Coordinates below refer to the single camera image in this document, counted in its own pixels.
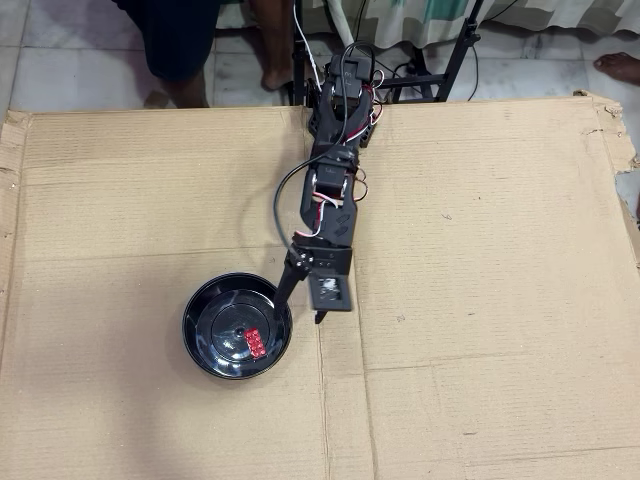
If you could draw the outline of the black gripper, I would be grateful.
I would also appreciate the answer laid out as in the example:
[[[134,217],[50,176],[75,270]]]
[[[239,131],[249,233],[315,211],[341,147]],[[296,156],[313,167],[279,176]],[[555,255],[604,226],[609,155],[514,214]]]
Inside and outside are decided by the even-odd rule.
[[[295,252],[286,254],[284,270],[273,300],[276,320],[283,317],[295,287],[306,279],[311,270],[329,270],[339,275],[348,275],[351,268],[351,247],[335,245],[318,237],[300,235],[293,236],[292,247]],[[316,311],[314,322],[321,324],[326,315],[327,311]]]

